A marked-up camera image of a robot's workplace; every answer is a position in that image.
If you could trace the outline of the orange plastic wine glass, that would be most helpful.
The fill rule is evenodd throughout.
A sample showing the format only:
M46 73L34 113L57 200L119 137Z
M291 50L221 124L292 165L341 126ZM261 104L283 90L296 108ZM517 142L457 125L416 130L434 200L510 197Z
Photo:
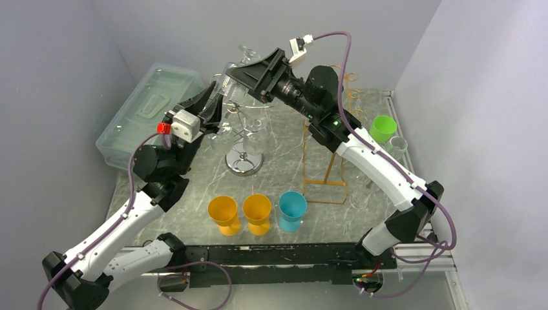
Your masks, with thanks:
M271 202L262 194L252 194L243 203L244 216L248 220L248 229L255 236L265 235L270 228L269 216Z
M240 230L236 201L230 196L213 198L207 208L210 218L218 225L224 236L234 236Z

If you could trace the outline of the blue plastic wine glass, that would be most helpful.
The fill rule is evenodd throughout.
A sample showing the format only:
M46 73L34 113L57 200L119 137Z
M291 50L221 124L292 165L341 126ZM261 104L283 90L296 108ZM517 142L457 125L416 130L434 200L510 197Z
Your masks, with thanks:
M285 192L279 199L279 227L286 232L293 233L301 225L308 203L305 197L295 191Z

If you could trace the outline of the green plastic wine glass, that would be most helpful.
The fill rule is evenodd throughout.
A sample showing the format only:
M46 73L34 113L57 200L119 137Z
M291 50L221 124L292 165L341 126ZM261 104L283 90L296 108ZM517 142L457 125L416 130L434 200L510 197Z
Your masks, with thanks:
M369 134L379 144L388 141L397 131L397 123L387 115L379 115L374 118L370 126Z

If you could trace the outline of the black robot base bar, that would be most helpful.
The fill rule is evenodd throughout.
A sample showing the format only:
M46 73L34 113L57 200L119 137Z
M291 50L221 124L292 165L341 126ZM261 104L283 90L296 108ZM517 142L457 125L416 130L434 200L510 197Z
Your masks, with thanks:
M390 252L368 256L353 242L190 245L161 273L183 271L192 288L226 284L286 284L329 282L350 285L354 276L373 270L395 269Z

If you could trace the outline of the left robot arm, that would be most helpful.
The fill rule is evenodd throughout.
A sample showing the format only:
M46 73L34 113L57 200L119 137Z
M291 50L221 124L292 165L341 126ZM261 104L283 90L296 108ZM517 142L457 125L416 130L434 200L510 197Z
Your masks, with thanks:
M69 309L97 309L132 279L157 269L177 271L186 263L186 245L169 232L129 254L120 251L183 196L204 137L219 129L222 96L215 89L211 82L166 113L156 129L161 145L150 138L138 144L127 164L129 198L105 223L73 248L43 259L46 290L55 291Z

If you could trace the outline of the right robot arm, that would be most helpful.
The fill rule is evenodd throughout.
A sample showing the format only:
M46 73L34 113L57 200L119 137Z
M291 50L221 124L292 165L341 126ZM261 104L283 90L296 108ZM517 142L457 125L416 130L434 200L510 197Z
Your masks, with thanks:
M443 186L415 176L375 141L359 140L369 134L352 114L338 109L339 77L333 67L319 65L307 79L297 78L285 52L278 48L264 59L229 68L226 74L260 102L279 99L305 116L315 141L353 163L394 204L397 210L359 240L359 265L371 268L394 245L414 241L436 211L433 200L443 194Z

